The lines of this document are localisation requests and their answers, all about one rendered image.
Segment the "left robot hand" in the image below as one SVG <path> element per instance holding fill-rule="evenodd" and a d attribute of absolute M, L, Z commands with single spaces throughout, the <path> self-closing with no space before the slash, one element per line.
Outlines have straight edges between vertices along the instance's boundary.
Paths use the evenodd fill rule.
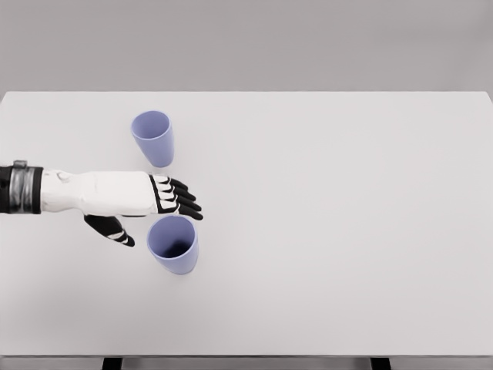
<path fill-rule="evenodd" d="M 78 203 L 84 221 L 98 234 L 127 247 L 135 245 L 119 217 L 179 214 L 202 220 L 202 208 L 184 183 L 141 171 L 94 172 L 83 182 Z"/>

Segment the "lavender plastic cup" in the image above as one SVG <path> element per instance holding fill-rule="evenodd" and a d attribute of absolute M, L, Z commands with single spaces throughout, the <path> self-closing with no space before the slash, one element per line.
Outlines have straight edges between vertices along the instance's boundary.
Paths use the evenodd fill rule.
<path fill-rule="evenodd" d="M 198 233 L 189 217 L 159 218 L 149 229 L 146 243 L 151 255 L 173 274 L 188 274 L 196 266 Z"/>
<path fill-rule="evenodd" d="M 174 135 L 169 117 L 160 111 L 139 114 L 131 133 L 143 155 L 154 167 L 167 167 L 174 159 Z"/>

